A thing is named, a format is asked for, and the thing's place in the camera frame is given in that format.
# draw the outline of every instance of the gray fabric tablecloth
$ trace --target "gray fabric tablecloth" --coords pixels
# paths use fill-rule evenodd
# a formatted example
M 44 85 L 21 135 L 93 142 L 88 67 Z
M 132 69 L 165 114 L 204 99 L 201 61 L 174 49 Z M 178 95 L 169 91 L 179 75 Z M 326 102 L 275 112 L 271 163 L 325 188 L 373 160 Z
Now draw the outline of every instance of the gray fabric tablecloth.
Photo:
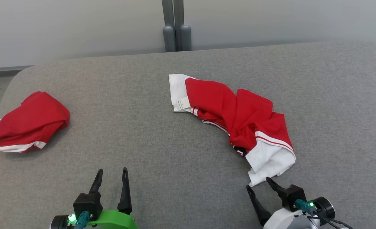
M 48 228 L 72 213 L 99 168 L 103 207 L 116 209 L 123 167 L 140 228 L 261 228 L 245 188 L 249 164 L 225 132 L 173 112 L 173 73 L 272 100 L 297 157 L 274 180 L 326 197 L 355 229 L 376 228 L 376 45 L 360 42 L 71 59 L 20 72 L 0 118 L 46 91 L 69 109 L 70 125 L 42 150 L 0 152 L 0 228 Z M 281 207 L 267 183 L 253 190 L 271 212 Z

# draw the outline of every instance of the white care label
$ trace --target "white care label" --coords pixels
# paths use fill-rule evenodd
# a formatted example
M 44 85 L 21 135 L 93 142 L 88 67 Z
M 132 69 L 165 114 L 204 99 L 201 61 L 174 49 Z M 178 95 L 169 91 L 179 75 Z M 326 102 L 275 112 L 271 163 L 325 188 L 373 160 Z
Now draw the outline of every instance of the white care label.
M 176 101 L 176 104 L 178 105 L 178 110 L 182 110 L 182 109 L 185 109 L 185 108 L 188 108 L 188 107 L 191 106 L 191 105 L 189 104 L 188 96 L 183 97 L 183 98 L 180 99 L 180 100 L 177 100 L 177 101 Z

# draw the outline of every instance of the red stripe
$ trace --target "red stripe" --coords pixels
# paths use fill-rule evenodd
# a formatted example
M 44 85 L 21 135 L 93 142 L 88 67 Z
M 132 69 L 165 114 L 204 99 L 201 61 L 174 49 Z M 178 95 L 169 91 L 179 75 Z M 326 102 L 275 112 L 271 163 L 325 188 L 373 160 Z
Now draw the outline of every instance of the red stripe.
M 264 140 L 266 140 L 266 141 L 268 141 L 268 142 L 271 142 L 271 143 L 274 143 L 274 144 L 277 144 L 277 145 L 285 146 L 287 149 L 289 149 L 291 152 L 293 152 L 293 150 L 292 150 L 291 148 L 289 148 L 288 146 L 286 146 L 286 145 L 284 145 L 284 144 L 282 144 L 282 143 L 272 142 L 272 141 L 270 141 L 270 140 L 268 140 L 268 139 L 265 139 L 265 138 L 263 138 L 263 137 L 260 137 L 260 136 L 256 136 L 256 138 L 261 138 L 261 139 L 264 139 Z

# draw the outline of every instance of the folded red fabric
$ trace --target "folded red fabric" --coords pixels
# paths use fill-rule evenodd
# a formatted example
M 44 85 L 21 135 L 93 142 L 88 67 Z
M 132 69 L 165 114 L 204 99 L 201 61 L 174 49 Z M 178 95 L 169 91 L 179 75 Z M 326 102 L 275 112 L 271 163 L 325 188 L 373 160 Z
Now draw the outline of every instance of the folded red fabric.
M 224 84 L 183 74 L 169 75 L 169 85 L 175 112 L 191 112 L 228 133 L 229 142 L 252 167 L 250 186 L 295 163 L 284 115 L 273 112 L 270 100 L 244 89 L 234 94 Z
M 69 124 L 70 113 L 46 92 L 35 92 L 0 119 L 0 151 L 27 152 L 43 148 Z

